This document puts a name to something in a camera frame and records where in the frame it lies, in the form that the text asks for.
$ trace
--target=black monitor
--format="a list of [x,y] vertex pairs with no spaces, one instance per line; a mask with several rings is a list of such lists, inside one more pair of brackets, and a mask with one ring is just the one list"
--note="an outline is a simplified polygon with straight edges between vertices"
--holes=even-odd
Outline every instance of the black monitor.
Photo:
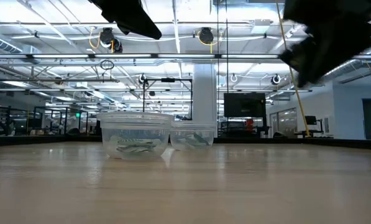
[[315,116],[305,116],[305,121],[308,125],[317,125]]
[[266,117],[265,93],[225,93],[224,116],[227,118]]

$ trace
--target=metal frame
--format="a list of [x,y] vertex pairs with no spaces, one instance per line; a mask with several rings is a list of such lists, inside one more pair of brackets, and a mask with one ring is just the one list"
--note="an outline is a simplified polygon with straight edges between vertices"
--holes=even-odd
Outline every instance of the metal frame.
[[[165,59],[200,59],[211,60],[230,58],[239,60],[279,60],[277,54],[0,54],[0,59],[133,59],[133,58],[165,58]],[[371,59],[371,54],[356,55],[352,59]]]
[[[52,114],[54,111],[57,111],[57,112],[60,112],[60,123],[62,121],[62,114],[64,113],[64,111],[62,110],[55,110],[55,109],[52,109],[51,107],[48,107],[48,106],[35,106],[34,108],[34,119],[32,120],[32,130],[35,129],[35,119],[36,119],[36,111],[37,109],[41,109],[41,110],[50,110],[52,111]],[[80,126],[81,126],[81,114],[82,113],[86,113],[86,135],[88,134],[88,111],[85,111],[85,110],[76,110],[76,109],[71,109],[70,107],[65,107],[65,124],[64,124],[64,128],[63,128],[63,133],[66,134],[66,122],[68,121],[68,112],[79,112],[79,125],[78,125],[78,128],[80,130]]]
[[[153,84],[155,84],[156,82],[168,82],[168,80],[170,80],[170,82],[181,82],[182,84],[183,81],[188,81],[191,83],[191,89],[189,89],[188,87],[186,87],[186,85],[184,85],[186,87],[186,90],[180,90],[180,91],[190,91],[191,92],[191,119],[192,119],[192,105],[193,105],[193,79],[191,78],[146,78],[144,80],[144,82],[142,83],[142,112],[145,112],[145,92],[147,90],[150,89],[150,87],[152,87]],[[146,83],[148,81],[151,81],[152,83],[148,86],[148,88],[145,88],[146,87]],[[152,91],[173,91],[173,90],[170,90],[170,89],[167,89],[167,90],[155,90],[155,89],[151,89]]]

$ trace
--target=wooden table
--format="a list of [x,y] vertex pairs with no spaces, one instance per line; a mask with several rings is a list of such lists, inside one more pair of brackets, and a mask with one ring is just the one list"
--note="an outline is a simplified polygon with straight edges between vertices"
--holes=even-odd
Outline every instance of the wooden table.
[[134,162],[100,143],[0,147],[0,223],[371,224],[371,151],[222,144]]

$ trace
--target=fluorescent light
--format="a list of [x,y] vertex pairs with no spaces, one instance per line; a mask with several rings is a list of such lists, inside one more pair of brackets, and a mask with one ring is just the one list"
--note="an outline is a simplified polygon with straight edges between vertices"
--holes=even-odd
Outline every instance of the fluorescent light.
[[92,91],[89,89],[62,89],[63,91]]
[[41,92],[36,92],[36,93],[39,94],[39,95],[42,95],[42,96],[51,97],[50,95],[45,94],[45,93],[41,93]]
[[86,50],[91,51],[93,54],[96,53],[93,49],[86,49]]
[[252,91],[252,92],[256,92],[256,93],[271,93],[273,92],[273,90],[253,90],[253,89],[241,89],[241,88],[236,88],[236,89],[233,89],[233,90],[229,90],[229,91],[238,91],[238,90],[242,90],[242,91]]
[[31,89],[30,91],[61,91],[61,89]]
[[0,58],[27,58],[26,55],[22,54],[0,54]]
[[28,85],[26,85],[23,82],[4,81],[3,83],[13,85],[13,86],[18,86],[18,87],[28,87]]
[[85,54],[73,54],[73,55],[33,55],[34,58],[88,58],[88,55]]
[[356,55],[353,59],[371,59],[371,55]]
[[18,88],[3,88],[0,91],[26,91],[25,89],[18,89]]
[[96,58],[150,58],[150,54],[96,54]]
[[[280,90],[281,92],[285,92],[285,93],[295,93],[296,90]],[[312,90],[297,90],[299,93],[308,93],[308,92],[312,92]]]
[[126,89],[100,89],[99,91],[130,91],[130,89],[128,88]]
[[98,97],[100,99],[104,99],[105,98],[105,96],[102,93],[100,93],[99,91],[92,91],[91,94],[93,94],[94,96],[96,96],[96,97]]
[[127,108],[126,105],[123,105],[123,104],[121,104],[121,103],[116,103],[116,106],[117,106],[117,107],[120,107],[120,108]]
[[56,96],[57,99],[63,100],[63,101],[73,101],[74,99],[65,97],[65,96]]
[[278,55],[221,55],[222,58],[278,59]]
[[158,54],[159,58],[214,58],[212,54]]

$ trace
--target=clear plastic bowl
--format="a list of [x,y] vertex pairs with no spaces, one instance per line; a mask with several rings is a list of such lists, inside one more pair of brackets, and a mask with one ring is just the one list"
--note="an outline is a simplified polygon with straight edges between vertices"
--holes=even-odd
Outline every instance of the clear plastic bowl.
[[213,145],[215,124],[200,124],[194,121],[172,123],[170,142],[176,150],[207,149]]
[[97,115],[103,146],[116,159],[152,159],[166,150],[174,117],[167,114],[112,112]]

